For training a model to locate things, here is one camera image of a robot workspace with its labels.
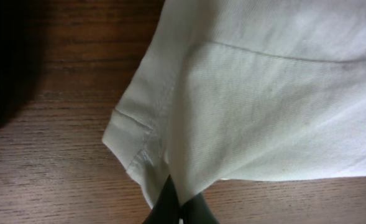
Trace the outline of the white robot print t-shirt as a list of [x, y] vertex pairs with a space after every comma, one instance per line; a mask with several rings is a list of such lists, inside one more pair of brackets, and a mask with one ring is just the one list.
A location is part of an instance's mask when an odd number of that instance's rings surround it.
[[103, 143], [150, 205], [366, 176], [366, 0], [166, 1]]

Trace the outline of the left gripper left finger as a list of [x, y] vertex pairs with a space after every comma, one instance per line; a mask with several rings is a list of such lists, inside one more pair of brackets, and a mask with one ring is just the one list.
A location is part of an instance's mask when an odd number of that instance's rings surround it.
[[143, 224], [179, 224], [180, 204], [172, 178], [168, 176], [156, 204]]

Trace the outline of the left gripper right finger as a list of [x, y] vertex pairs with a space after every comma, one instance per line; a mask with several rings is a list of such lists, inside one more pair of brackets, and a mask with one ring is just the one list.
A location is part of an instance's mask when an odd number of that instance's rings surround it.
[[182, 205], [181, 219], [183, 224], [219, 224], [202, 193]]

